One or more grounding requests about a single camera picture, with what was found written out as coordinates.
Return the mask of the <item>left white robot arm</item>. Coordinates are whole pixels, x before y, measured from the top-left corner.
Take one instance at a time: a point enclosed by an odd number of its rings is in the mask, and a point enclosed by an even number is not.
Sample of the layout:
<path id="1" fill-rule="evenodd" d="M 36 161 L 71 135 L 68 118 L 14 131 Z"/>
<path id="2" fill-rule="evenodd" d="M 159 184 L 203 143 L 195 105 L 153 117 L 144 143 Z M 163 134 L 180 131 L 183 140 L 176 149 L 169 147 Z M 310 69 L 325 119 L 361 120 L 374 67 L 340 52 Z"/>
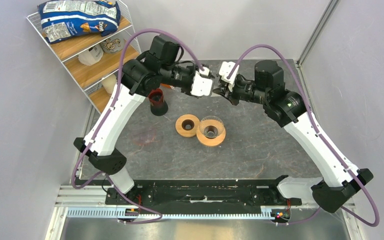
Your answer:
<path id="1" fill-rule="evenodd" d="M 210 69 L 198 60 L 192 66 L 182 67 L 184 52 L 192 53 L 176 37 L 159 34 L 153 38 L 149 50 L 126 63 L 121 62 L 117 83 L 98 122 L 85 137 L 77 137 L 73 142 L 80 152 L 78 161 L 88 156 L 98 173 L 108 176 L 124 204 L 132 204 L 137 191 L 125 168 L 127 158 L 116 149 L 116 142 L 135 110 L 161 84 L 183 88 L 196 97 L 211 92 L 204 87 L 211 75 Z"/>

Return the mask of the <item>clear glass dripper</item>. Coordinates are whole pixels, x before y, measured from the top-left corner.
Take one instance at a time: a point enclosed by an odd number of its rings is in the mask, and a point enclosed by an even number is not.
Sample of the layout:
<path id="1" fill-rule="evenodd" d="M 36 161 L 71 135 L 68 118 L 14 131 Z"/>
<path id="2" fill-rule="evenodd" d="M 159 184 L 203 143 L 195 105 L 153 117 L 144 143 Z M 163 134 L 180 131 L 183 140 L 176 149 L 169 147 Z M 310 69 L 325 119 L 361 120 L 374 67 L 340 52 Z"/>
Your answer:
<path id="1" fill-rule="evenodd" d="M 223 121 L 217 116 L 206 116 L 199 123 L 199 132 L 208 139 L 214 139 L 225 132 Z"/>

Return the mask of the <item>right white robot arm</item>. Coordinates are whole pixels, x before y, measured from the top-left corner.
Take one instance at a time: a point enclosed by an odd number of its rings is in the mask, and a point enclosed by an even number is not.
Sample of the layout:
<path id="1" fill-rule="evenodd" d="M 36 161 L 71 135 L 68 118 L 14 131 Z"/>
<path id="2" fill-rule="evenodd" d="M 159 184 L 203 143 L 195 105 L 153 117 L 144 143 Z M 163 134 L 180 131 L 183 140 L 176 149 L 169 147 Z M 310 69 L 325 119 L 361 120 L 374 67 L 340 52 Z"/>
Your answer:
<path id="1" fill-rule="evenodd" d="M 307 111 L 301 95 L 285 88 L 284 70 L 274 60 L 260 60 L 254 65 L 254 79 L 238 73 L 232 61 L 222 62 L 219 86 L 213 90 L 236 106 L 240 101 L 260 104 L 265 114 L 290 134 L 305 150 L 321 178 L 282 176 L 268 191 L 269 200 L 280 205 L 287 199 L 315 202 L 324 211 L 334 213 L 361 190 L 349 174 L 352 171 L 363 185 L 374 176 L 367 168 L 358 168 L 342 154 Z"/>

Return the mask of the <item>orange white filter box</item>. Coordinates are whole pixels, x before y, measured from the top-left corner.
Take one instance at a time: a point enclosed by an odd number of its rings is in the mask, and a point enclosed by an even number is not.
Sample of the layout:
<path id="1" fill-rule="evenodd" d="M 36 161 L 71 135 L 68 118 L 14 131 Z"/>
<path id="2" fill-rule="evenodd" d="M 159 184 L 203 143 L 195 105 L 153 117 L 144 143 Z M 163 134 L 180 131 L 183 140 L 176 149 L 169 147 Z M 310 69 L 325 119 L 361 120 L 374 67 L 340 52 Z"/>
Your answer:
<path id="1" fill-rule="evenodd" d="M 175 87 L 168 85 L 168 84 L 163 84 L 163 83 L 160 84 L 160 87 L 164 87 L 164 88 L 168 88 L 168 89 L 175 89 Z"/>

